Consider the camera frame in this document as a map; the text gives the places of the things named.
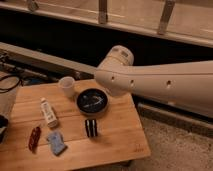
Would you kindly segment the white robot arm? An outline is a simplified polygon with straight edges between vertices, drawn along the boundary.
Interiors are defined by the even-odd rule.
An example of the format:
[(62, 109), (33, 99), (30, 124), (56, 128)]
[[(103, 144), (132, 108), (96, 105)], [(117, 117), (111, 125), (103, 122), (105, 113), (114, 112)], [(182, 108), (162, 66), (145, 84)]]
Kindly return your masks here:
[(94, 78), (111, 95), (126, 92), (213, 118), (213, 60), (134, 66), (134, 55), (114, 46)]

